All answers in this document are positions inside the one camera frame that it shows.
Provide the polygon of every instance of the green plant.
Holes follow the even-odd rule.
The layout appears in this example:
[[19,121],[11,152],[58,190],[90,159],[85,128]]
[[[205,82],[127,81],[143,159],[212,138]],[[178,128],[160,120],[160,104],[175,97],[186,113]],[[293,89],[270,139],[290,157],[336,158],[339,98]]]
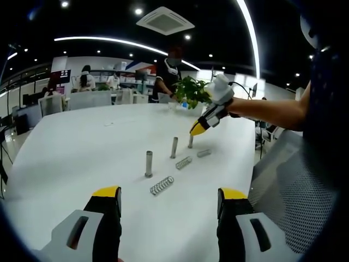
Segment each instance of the green plant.
[[98,86],[98,91],[108,91],[110,90],[107,84],[100,84]]
[[207,84],[187,76],[174,84],[177,87],[175,95],[180,103],[187,102],[189,109],[196,108],[199,102],[210,104],[209,94],[203,89]]

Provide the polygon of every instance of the curved light strip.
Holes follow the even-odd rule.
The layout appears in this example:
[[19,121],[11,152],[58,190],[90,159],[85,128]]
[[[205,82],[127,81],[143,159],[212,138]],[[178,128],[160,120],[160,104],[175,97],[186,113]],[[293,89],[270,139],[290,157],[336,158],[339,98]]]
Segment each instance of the curved light strip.
[[252,48],[255,56],[255,64],[256,64],[256,77],[257,79],[260,78],[260,57],[258,55],[258,46],[257,46],[257,38],[255,29],[253,27],[252,19],[249,13],[249,10],[247,9],[246,3],[244,0],[236,0],[238,2],[238,5],[242,11],[242,14],[244,15],[247,27],[249,29],[251,41],[252,41]]
[[[159,53],[161,55],[164,55],[164,56],[167,56],[168,54],[161,51],[161,50],[158,50],[158,49],[155,49],[155,48],[152,48],[150,46],[146,46],[146,45],[141,45],[141,44],[138,44],[138,43],[134,43],[134,42],[130,42],[130,41],[125,41],[125,40],[120,40],[120,39],[115,39],[115,38],[107,38],[107,37],[62,37],[62,38],[56,38],[55,41],[65,41],[65,40],[81,40],[81,39],[84,39],[84,40],[100,40],[100,41],[109,41],[109,42],[117,42],[117,43],[121,43],[121,44],[125,44],[125,45],[132,45],[132,46],[137,46],[137,47],[140,47],[140,48],[143,48],[143,49],[147,49],[151,52],[155,52],[155,53]],[[196,67],[194,66],[193,64],[190,64],[188,63],[187,61],[184,61],[182,60],[182,63],[183,64],[186,64],[198,71],[200,71],[200,68],[199,67]]]
[[13,53],[12,55],[10,55],[10,56],[7,58],[7,60],[10,60],[11,58],[15,57],[16,55],[18,55],[17,52]]

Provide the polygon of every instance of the black ceiling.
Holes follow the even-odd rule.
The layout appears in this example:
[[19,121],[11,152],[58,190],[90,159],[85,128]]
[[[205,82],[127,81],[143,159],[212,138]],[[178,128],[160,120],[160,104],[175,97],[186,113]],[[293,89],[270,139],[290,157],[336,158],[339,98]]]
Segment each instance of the black ceiling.
[[[286,0],[245,0],[257,35],[261,78],[281,87],[304,86],[309,79],[312,47],[304,39],[299,14]],[[161,56],[147,50],[100,41],[62,41],[54,38],[78,35],[104,36],[135,41],[166,51],[179,45],[183,58],[200,68],[226,67],[226,72],[255,75],[252,44],[242,12],[235,0],[161,1],[161,0],[70,0],[61,8],[59,0],[11,1],[11,17],[3,22],[5,40],[21,46],[11,59],[4,78],[38,62],[49,62],[67,51],[69,56],[110,56],[152,63]],[[136,25],[141,16],[165,6],[195,25],[195,28],[165,36]],[[185,34],[191,40],[184,39]]]

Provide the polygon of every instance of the white table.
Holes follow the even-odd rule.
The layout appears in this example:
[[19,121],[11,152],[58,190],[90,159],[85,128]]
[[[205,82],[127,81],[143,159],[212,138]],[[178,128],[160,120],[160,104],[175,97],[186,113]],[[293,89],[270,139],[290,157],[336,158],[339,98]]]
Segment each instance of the white table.
[[[105,106],[43,118],[13,165],[5,206],[29,248],[41,249],[51,230],[91,194],[122,187],[119,256],[128,261],[218,261],[217,190],[247,194],[254,164],[254,122],[226,117],[188,149],[196,117],[163,104]],[[170,159],[173,137],[177,158]],[[200,150],[212,154],[197,158]],[[153,178],[145,178],[146,151]],[[182,170],[175,163],[192,156]],[[153,196],[149,188],[167,176],[174,184]]]

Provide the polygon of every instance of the coil spring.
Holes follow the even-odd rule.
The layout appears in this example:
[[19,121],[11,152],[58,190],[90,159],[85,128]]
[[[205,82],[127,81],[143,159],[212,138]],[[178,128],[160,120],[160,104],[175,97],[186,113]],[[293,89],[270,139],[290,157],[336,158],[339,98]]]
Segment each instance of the coil spring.
[[191,157],[186,157],[176,164],[176,168],[178,170],[180,170],[180,169],[184,168],[186,165],[188,165],[189,163],[191,163],[191,161],[192,161]]
[[175,181],[175,179],[172,176],[168,176],[167,178],[165,178],[165,179],[161,180],[159,183],[157,183],[155,186],[152,186],[150,188],[150,192],[153,195],[157,195],[161,191],[165,190],[166,187],[169,187],[171,184],[173,184],[174,181]]

